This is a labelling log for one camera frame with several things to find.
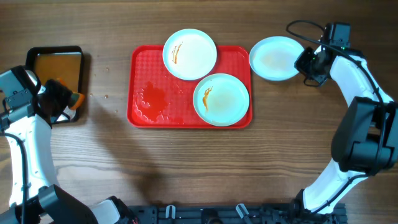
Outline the orange green sponge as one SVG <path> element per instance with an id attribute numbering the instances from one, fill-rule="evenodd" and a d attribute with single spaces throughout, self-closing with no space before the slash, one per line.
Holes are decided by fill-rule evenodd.
<path id="1" fill-rule="evenodd" d="M 77 110 L 85 99 L 84 94 L 70 90 L 61 78 L 58 78 L 57 81 L 62 86 L 62 101 L 70 110 Z"/>

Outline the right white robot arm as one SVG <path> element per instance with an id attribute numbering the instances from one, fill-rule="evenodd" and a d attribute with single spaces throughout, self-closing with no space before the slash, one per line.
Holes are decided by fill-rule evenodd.
<path id="1" fill-rule="evenodd" d="M 348 105 L 331 142 L 331 161 L 312 185 L 291 201 L 291 220 L 325 222 L 358 183 L 397 162 L 397 103 L 377 84 L 361 51 L 351 48 L 351 26 L 321 28 L 316 50 L 307 47 L 295 62 L 304 84 L 339 86 Z"/>

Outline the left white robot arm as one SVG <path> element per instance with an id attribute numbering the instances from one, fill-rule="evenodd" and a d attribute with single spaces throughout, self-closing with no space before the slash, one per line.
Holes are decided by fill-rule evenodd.
<path id="1" fill-rule="evenodd" d="M 84 95 L 61 80 L 42 84 L 24 66 L 1 74 L 5 94 L 1 135 L 11 149 L 13 187 L 10 208 L 1 223 L 40 223 L 49 215 L 54 223 L 135 223 L 135 214 L 115 196 L 88 207 L 59 186 L 50 138 L 52 125 L 65 109 L 76 110 Z"/>

